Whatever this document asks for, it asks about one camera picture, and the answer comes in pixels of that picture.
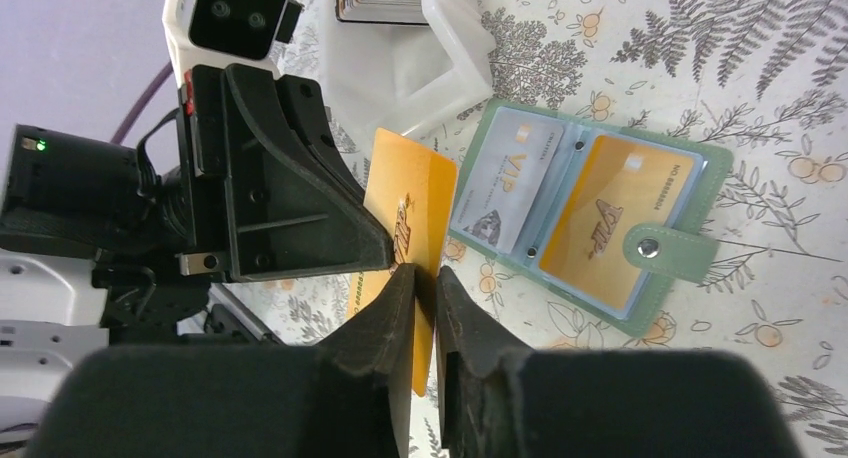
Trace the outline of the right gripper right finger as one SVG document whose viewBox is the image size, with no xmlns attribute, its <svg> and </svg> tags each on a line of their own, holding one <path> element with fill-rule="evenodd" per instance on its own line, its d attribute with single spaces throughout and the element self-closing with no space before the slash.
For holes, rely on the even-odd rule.
<svg viewBox="0 0 848 458">
<path fill-rule="evenodd" d="M 454 457 L 797 457 L 761 375 L 718 351 L 535 349 L 436 282 L 441 444 Z"/>
</svg>

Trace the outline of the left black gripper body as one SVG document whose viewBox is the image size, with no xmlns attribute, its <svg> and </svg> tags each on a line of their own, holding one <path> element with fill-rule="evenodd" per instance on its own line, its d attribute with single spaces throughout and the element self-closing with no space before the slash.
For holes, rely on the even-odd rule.
<svg viewBox="0 0 848 458">
<path fill-rule="evenodd" d="M 161 283 L 252 283 L 230 278 L 226 68 L 197 65 L 186 73 L 176 115 L 179 166 L 166 175 L 155 175 L 149 166 L 140 169 L 139 191 L 148 206 L 135 256 Z"/>
</svg>

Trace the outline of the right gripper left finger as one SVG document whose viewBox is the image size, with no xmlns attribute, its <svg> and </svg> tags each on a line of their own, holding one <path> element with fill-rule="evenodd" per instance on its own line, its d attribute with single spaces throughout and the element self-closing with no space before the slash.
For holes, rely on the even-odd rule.
<svg viewBox="0 0 848 458">
<path fill-rule="evenodd" d="M 416 268 L 312 346 L 115 346 L 52 401 L 30 457 L 403 457 Z"/>
</svg>

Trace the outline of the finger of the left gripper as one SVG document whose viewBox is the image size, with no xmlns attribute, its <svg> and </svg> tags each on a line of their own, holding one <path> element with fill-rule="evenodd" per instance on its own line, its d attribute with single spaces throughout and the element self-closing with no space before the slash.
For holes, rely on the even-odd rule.
<svg viewBox="0 0 848 458">
<path fill-rule="evenodd" d="M 316 81 L 230 65 L 222 105 L 232 281 L 390 266 L 389 234 L 364 206 Z"/>
</svg>

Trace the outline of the white plastic card box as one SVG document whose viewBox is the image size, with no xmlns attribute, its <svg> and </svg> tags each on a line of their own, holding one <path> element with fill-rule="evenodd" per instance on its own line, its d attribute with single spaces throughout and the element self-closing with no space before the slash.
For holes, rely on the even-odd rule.
<svg viewBox="0 0 848 458">
<path fill-rule="evenodd" d="M 420 1 L 423 26 L 342 22 L 338 0 L 319 0 L 324 101 L 364 150 L 379 128 L 423 136 L 493 94 L 496 42 L 478 1 Z"/>
</svg>

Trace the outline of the green card holder wallet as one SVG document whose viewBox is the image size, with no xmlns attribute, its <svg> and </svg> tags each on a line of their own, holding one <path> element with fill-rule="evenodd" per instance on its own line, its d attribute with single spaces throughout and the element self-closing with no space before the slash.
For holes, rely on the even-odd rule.
<svg viewBox="0 0 848 458">
<path fill-rule="evenodd" d="M 494 250 L 452 229 L 452 219 L 457 214 L 459 198 L 472 164 L 477 159 L 482 141 L 495 113 L 500 109 L 513 109 L 550 117 L 561 121 L 565 127 L 564 136 L 553 154 L 518 241 L 513 250 L 508 253 Z M 664 225 L 639 224 L 627 233 L 624 241 L 625 257 L 630 264 L 643 272 L 645 280 L 630 313 L 624 318 L 616 318 L 568 293 L 562 286 L 547 279 L 537 267 L 537 261 L 544 250 L 556 212 L 573 188 L 593 139 L 600 134 L 666 145 L 674 149 L 694 152 L 705 160 L 701 173 L 693 181 L 688 198 L 673 222 Z M 717 254 L 718 244 L 716 240 L 704 236 L 701 228 L 732 164 L 731 151 L 719 146 L 672 138 L 630 127 L 616 127 L 561 112 L 493 99 L 485 108 L 460 170 L 450 233 L 486 258 L 504 265 L 512 272 L 541 285 L 562 299 L 588 309 L 622 332 L 633 337 L 640 337 L 650 328 L 675 282 L 698 283 L 706 277 Z"/>
</svg>

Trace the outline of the white VIP credit card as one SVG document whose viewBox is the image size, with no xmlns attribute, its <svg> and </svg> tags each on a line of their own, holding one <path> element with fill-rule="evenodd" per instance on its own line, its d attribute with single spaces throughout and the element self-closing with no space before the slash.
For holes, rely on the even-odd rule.
<svg viewBox="0 0 848 458">
<path fill-rule="evenodd" d="M 452 229 L 494 250 L 512 251 L 564 133 L 559 120 L 498 110 L 460 195 Z"/>
</svg>

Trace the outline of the gold VIP credit card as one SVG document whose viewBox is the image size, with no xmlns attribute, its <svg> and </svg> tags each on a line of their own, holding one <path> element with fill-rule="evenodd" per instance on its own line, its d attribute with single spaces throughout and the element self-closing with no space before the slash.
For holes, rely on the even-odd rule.
<svg viewBox="0 0 848 458">
<path fill-rule="evenodd" d="M 537 267 L 552 283 L 616 317 L 645 280 L 624 254 L 639 224 L 669 224 L 701 173 L 702 156 L 623 136 L 596 136 L 558 208 Z"/>
</svg>

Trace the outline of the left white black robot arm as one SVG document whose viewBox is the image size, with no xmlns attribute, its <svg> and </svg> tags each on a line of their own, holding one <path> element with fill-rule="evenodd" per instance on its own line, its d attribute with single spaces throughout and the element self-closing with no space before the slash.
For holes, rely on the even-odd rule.
<svg viewBox="0 0 848 458">
<path fill-rule="evenodd" d="M 391 240 L 332 137 L 319 85 L 248 65 L 185 72 L 179 165 L 19 125 L 1 199 L 1 446 L 27 442 L 57 389 L 110 345 L 246 342 L 222 283 L 382 270 Z"/>
</svg>

